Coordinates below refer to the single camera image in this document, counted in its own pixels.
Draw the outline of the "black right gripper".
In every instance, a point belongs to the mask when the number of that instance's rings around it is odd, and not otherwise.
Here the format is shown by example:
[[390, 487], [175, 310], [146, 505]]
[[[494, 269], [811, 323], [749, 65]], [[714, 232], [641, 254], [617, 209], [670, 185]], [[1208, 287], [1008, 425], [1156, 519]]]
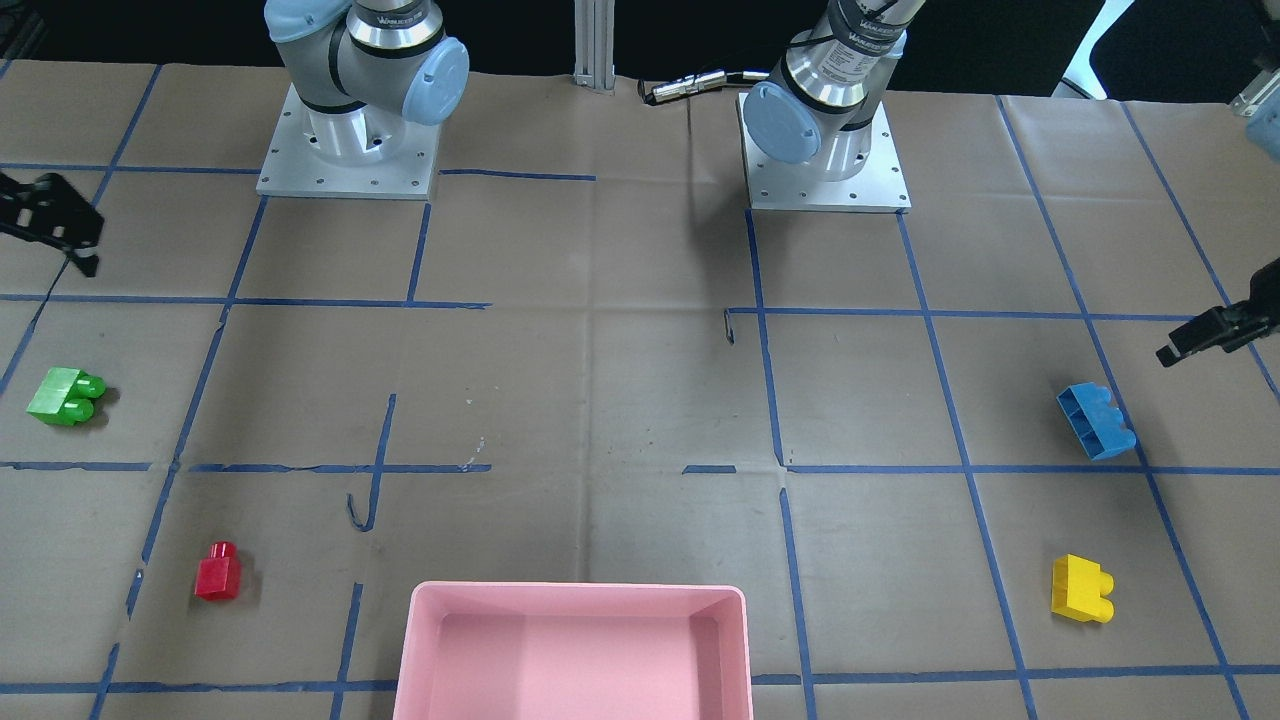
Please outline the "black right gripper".
[[1, 231], [55, 249], [84, 277], [99, 273], [105, 225], [100, 211], [70, 182], [46, 173], [29, 183], [1, 174]]

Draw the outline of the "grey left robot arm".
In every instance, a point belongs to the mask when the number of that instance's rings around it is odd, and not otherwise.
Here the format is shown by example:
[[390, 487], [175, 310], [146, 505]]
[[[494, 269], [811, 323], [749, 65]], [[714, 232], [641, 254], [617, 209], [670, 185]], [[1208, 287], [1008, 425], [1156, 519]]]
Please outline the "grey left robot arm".
[[891, 142], [876, 133], [884, 91], [922, 1], [828, 1], [741, 95], [744, 161], [754, 199], [780, 209], [873, 211], [850, 181]]

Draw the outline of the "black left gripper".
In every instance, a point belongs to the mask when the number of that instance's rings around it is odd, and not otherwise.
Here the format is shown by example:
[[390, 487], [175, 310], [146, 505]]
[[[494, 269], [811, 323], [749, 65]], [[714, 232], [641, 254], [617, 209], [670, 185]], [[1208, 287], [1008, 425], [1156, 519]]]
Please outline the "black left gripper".
[[1170, 368], [1190, 355], [1220, 347], [1234, 352], [1265, 338], [1279, 324], [1279, 259], [1253, 273], [1248, 297], [1229, 307], [1216, 306], [1171, 331], [1169, 342], [1156, 351], [1161, 366]]

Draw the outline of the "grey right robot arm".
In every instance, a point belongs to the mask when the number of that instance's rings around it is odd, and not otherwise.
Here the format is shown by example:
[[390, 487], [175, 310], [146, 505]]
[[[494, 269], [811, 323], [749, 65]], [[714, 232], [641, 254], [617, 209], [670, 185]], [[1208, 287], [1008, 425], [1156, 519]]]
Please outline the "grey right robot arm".
[[259, 192], [426, 199], [470, 72], [438, 4], [266, 1], [262, 18], [291, 95]]

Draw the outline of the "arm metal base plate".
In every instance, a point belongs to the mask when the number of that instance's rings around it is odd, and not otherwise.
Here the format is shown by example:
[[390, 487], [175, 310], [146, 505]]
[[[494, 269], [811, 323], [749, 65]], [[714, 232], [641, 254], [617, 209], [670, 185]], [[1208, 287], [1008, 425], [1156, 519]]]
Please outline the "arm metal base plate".
[[365, 106], [325, 114], [288, 88], [256, 191], [292, 199], [429, 202], [442, 127]]
[[837, 133], [809, 161], [777, 161], [760, 150], [744, 118], [742, 164], [749, 206], [771, 211], [844, 211], [905, 214], [911, 192], [899, 159], [884, 106], [869, 126]]

